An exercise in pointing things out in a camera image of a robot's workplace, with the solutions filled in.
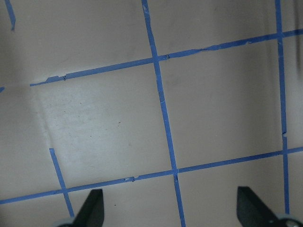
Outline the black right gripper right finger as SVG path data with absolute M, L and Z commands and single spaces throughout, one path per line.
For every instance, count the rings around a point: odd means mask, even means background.
M 271 209 L 247 186 L 237 189 L 237 218 L 242 227 L 286 227 Z

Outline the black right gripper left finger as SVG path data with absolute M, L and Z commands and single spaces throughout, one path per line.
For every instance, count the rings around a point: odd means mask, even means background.
M 91 190 L 72 227 L 102 227 L 105 219 L 102 189 Z

